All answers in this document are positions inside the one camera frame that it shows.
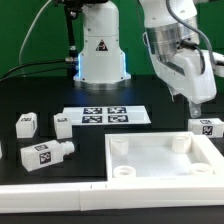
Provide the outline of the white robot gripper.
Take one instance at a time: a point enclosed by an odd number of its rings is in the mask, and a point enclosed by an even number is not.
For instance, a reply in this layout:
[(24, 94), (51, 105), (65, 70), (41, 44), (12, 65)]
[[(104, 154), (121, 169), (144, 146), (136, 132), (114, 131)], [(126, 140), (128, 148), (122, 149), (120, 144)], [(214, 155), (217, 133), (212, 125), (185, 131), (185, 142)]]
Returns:
[(200, 103), (215, 98), (217, 89), (209, 54), (202, 51), (205, 59), (205, 71), (201, 73), (201, 60), (197, 51), (184, 49), (173, 57), (172, 64), (181, 68), (176, 71), (166, 63), (157, 60), (151, 55), (152, 64), (156, 75), (172, 87), (177, 94), (182, 94), (189, 101), (189, 112), (192, 118), (201, 116)]

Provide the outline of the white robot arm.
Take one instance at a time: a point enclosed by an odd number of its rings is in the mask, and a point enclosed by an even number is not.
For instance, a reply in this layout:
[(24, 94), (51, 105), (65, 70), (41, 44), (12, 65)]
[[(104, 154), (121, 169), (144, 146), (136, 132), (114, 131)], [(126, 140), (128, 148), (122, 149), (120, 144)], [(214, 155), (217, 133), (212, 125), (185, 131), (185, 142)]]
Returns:
[(184, 96), (193, 118), (201, 104), (217, 93), (214, 76), (224, 75), (224, 58), (213, 51), (207, 35), (198, 28), (195, 0), (137, 0), (140, 18), (128, 15), (130, 7), (111, 0), (81, 0), (83, 48), (78, 55), (74, 82), (90, 89), (111, 89), (130, 80), (126, 68), (141, 62), (143, 45), (153, 70), (170, 94)]

